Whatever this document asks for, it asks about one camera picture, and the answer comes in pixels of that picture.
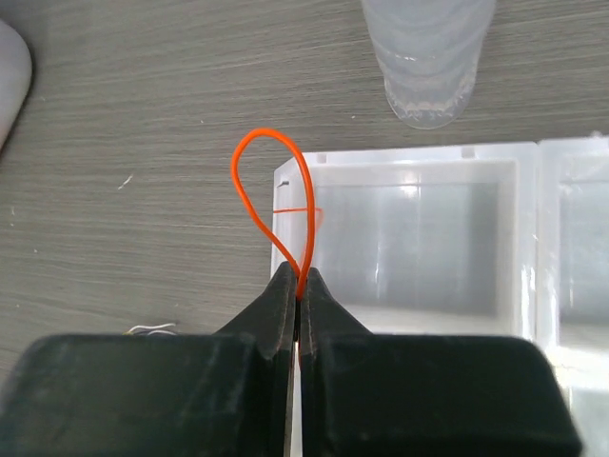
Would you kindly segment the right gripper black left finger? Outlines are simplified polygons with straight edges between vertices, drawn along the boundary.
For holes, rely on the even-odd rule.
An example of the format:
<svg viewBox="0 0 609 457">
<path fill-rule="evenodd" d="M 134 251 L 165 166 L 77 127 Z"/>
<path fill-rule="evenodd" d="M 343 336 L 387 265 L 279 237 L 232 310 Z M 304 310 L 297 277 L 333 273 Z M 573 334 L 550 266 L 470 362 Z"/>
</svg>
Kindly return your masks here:
<svg viewBox="0 0 609 457">
<path fill-rule="evenodd" d="M 211 334 L 58 334 L 1 389 L 5 456 L 286 456 L 296 277 Z"/>
</svg>

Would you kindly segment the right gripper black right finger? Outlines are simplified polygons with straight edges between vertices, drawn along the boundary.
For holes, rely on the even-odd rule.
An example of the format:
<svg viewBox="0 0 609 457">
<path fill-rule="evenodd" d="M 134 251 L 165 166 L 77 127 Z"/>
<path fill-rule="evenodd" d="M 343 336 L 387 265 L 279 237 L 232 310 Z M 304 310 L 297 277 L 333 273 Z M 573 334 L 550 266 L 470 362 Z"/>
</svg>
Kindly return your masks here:
<svg viewBox="0 0 609 457">
<path fill-rule="evenodd" d="M 548 360 L 508 336 L 379 334 L 312 269 L 300 311 L 306 456 L 578 456 Z"/>
</svg>

